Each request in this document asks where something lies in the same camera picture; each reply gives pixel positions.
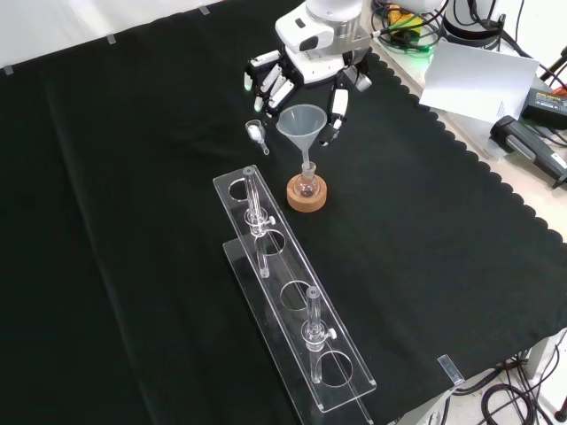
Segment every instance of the power adapter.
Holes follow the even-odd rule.
[[[537,121],[542,126],[567,128],[567,97],[530,89],[525,99],[522,118]]]

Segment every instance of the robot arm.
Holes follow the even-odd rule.
[[[364,1],[306,0],[276,22],[282,48],[251,59],[245,69],[245,88],[255,95],[256,112],[277,120],[298,89],[334,81],[329,122],[319,140],[327,145],[337,138],[346,121],[349,86],[363,91],[371,85],[367,63],[371,38],[360,27]],[[431,12],[440,0],[395,3],[412,12]]]

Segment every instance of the black tablecloth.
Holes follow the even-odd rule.
[[[328,203],[287,206],[299,152],[247,139],[242,83],[293,5],[231,0],[0,77],[6,423],[295,421],[221,248],[212,179],[250,164],[377,380],[375,423],[451,386],[442,354],[469,377],[567,327],[561,237],[377,58],[312,149]]]

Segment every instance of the white paper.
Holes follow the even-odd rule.
[[[494,123],[519,118],[539,62],[440,42],[425,73],[420,103]]]

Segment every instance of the rack hole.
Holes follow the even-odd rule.
[[[325,352],[321,362],[321,380],[330,387],[342,387],[353,377],[353,362],[342,352]]]
[[[246,200],[245,179],[234,180],[229,186],[230,196],[238,202]]]
[[[291,281],[286,283],[280,291],[282,304],[293,312],[307,308],[305,291],[308,290],[310,286],[311,285],[303,281]]]
[[[276,255],[284,250],[285,236],[277,230],[268,230],[264,236],[257,237],[255,243],[256,250],[259,243],[264,243],[266,255]]]

